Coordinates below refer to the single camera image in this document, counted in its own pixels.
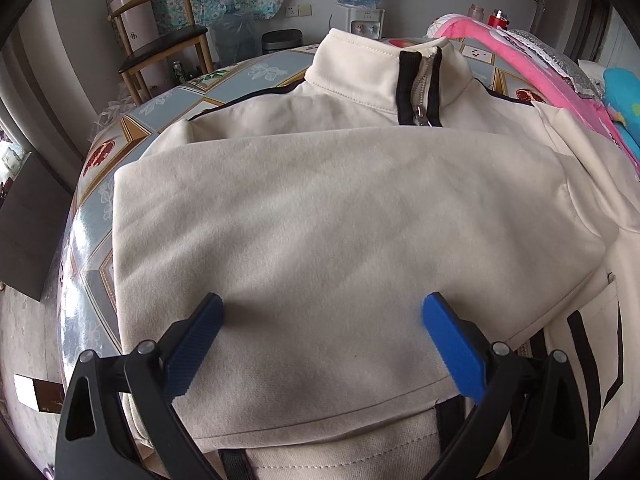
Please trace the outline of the cream jacket with black trim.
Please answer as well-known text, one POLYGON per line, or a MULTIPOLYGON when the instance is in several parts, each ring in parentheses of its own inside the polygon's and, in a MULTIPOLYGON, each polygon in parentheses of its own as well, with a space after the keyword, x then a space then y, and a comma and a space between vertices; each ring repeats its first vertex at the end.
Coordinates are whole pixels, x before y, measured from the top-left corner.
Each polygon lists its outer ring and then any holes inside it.
POLYGON ((454 383, 439 292, 490 340, 561 349, 600 474, 639 417, 639 179, 568 110, 491 94, 448 40, 330 32, 305 79, 175 122, 114 177, 122 348, 210 292, 175 409, 261 479, 417 479, 454 383))

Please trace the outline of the fruit pattern table cloth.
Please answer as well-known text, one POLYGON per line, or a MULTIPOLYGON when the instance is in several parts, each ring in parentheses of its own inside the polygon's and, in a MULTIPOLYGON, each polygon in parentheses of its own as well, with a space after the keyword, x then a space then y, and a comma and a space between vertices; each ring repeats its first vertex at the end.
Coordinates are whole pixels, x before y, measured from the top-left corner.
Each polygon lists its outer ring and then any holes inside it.
POLYGON ((303 79, 316 50, 284 50, 199 76, 122 113, 96 134, 72 200, 58 272, 58 333, 66 382, 84 350, 99 356, 122 351, 112 247, 116 170, 137 160, 174 122, 303 79))

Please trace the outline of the brown cardboard box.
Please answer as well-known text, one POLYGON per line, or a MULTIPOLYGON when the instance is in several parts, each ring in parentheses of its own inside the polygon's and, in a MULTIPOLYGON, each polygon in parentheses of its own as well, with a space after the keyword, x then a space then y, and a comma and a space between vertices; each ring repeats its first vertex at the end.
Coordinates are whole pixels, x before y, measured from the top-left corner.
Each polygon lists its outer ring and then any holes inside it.
POLYGON ((17 401, 39 413, 61 414, 64 404, 64 388, 58 382, 13 375, 17 401))

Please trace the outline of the dark grey cabinet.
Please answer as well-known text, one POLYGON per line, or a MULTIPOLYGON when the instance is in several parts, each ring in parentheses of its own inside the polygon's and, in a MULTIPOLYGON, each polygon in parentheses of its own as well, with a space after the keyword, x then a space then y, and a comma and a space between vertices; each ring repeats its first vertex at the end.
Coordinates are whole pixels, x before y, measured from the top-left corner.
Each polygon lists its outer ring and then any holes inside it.
POLYGON ((33 300, 62 240, 72 194, 37 154, 30 154, 1 202, 0 280, 33 300))

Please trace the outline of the pink floral blanket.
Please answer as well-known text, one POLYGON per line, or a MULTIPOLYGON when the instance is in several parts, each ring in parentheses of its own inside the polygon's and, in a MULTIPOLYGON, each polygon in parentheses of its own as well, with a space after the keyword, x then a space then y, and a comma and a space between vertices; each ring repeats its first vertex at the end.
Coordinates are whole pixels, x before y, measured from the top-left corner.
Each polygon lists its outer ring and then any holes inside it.
POLYGON ((504 30, 490 27, 462 14, 453 13, 445 14, 432 22, 426 34, 432 38, 446 37, 478 41, 484 49, 491 50, 517 70, 548 103, 570 110, 585 125, 612 140, 627 155, 631 163, 638 167, 639 159, 635 159, 634 154, 627 148, 606 110, 603 99, 578 96, 572 87, 544 64, 543 60, 537 58, 534 52, 520 47, 503 35, 504 30))

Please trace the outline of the grey lace cloth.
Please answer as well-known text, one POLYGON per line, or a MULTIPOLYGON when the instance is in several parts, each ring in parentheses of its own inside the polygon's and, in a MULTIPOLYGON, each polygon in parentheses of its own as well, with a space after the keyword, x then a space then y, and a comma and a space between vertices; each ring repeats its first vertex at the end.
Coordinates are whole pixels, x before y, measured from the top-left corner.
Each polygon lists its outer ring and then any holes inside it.
POLYGON ((594 82, 576 62, 565 54, 558 52, 525 30, 504 30, 502 33, 520 47, 534 52, 536 57, 543 60, 544 64, 567 82, 578 96, 596 100, 602 98, 602 84, 594 82))

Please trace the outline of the blue pillow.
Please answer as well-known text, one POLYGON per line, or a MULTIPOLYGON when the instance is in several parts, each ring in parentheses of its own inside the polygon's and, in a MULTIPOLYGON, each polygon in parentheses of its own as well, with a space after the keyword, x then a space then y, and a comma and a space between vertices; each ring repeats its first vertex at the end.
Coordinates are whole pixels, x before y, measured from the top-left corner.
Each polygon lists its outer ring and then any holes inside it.
POLYGON ((627 148, 639 159, 639 78, 624 68, 607 68, 603 73, 604 102, 627 148))

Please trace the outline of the empty clear water jug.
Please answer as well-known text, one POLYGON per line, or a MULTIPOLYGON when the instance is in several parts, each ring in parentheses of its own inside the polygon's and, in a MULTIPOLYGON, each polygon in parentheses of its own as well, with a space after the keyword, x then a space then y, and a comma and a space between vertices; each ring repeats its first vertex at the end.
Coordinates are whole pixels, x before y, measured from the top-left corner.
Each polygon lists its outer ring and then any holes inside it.
POLYGON ((224 14, 213 24, 213 35, 222 66, 234 65, 262 54, 252 12, 224 14))

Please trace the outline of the black rice cooker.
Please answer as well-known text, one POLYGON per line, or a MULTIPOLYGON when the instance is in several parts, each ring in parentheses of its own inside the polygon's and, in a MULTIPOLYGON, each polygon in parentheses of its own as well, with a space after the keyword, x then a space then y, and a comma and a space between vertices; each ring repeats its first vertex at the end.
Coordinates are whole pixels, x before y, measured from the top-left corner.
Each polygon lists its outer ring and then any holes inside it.
POLYGON ((262 34, 262 53, 295 49, 304 44, 303 32, 299 29, 276 29, 262 34))

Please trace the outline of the white water dispenser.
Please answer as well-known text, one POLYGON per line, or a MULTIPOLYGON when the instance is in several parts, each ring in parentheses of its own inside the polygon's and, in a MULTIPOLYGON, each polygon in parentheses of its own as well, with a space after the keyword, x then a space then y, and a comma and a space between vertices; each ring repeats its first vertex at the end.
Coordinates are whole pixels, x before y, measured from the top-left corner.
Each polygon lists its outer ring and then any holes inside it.
POLYGON ((385 10, 348 6, 346 30, 353 35, 380 40, 383 37, 385 10))

